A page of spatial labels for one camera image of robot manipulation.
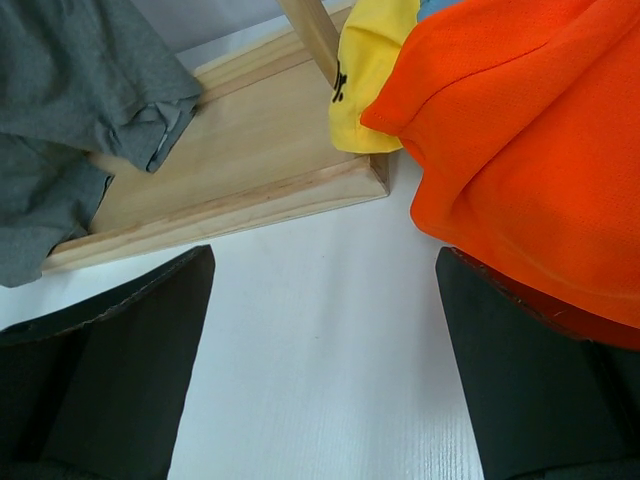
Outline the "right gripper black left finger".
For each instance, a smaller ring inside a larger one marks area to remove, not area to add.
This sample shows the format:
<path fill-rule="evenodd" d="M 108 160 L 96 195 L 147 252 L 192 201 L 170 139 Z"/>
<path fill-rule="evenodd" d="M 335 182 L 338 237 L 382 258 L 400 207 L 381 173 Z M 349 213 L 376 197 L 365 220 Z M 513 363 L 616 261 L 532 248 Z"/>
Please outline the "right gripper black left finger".
<path fill-rule="evenodd" d="M 1 333 L 5 479 L 164 479 L 213 285 L 195 247 Z"/>

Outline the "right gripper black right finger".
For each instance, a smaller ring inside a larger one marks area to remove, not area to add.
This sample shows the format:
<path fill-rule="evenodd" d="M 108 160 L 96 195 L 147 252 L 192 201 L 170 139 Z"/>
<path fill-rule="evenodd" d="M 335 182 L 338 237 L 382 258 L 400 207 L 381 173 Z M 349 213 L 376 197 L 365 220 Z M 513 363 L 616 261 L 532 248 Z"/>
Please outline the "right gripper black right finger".
<path fill-rule="evenodd" d="M 638 478 L 638 353 L 553 330 L 451 248 L 436 276 L 485 478 Z"/>

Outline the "orange shorts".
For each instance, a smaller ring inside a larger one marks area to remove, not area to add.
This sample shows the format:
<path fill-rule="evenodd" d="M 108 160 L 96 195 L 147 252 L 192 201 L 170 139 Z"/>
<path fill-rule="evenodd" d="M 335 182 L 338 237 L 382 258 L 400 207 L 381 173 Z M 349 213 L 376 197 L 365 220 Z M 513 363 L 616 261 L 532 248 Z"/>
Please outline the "orange shorts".
<path fill-rule="evenodd" d="M 423 170 L 416 226 L 547 323 L 639 346 L 639 5 L 459 1 L 417 24 L 362 123 Z"/>

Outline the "grey shorts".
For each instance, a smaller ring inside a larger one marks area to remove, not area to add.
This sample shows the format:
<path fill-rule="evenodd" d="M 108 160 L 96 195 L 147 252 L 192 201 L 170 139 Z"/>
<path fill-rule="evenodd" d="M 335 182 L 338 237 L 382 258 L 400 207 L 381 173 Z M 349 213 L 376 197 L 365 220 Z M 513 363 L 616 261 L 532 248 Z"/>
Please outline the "grey shorts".
<path fill-rule="evenodd" d="M 157 171 L 201 93 L 131 2 L 3 2 L 2 285 L 88 233 L 112 180 L 90 154 Z"/>

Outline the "yellow shorts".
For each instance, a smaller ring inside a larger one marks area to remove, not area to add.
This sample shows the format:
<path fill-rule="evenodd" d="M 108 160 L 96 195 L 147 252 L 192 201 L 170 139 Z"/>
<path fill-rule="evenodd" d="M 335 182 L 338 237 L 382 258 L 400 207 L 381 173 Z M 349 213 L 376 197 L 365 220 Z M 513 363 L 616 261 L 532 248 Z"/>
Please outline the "yellow shorts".
<path fill-rule="evenodd" d="M 377 98 L 401 47 L 417 24 L 418 0 L 360 0 L 340 34 L 337 76 L 329 105 L 329 132 L 338 150 L 354 154 L 390 153 L 401 148 L 394 137 L 361 124 Z"/>

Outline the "light blue shorts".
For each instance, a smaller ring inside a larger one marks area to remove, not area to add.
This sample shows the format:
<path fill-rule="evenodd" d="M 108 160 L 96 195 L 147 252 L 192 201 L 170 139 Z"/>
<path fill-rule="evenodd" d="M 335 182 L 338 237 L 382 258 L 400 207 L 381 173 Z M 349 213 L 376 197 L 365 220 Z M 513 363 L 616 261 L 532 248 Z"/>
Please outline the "light blue shorts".
<path fill-rule="evenodd" d="M 417 22 L 420 23 L 426 18 L 457 3 L 458 0 L 421 0 L 419 10 L 416 15 Z"/>

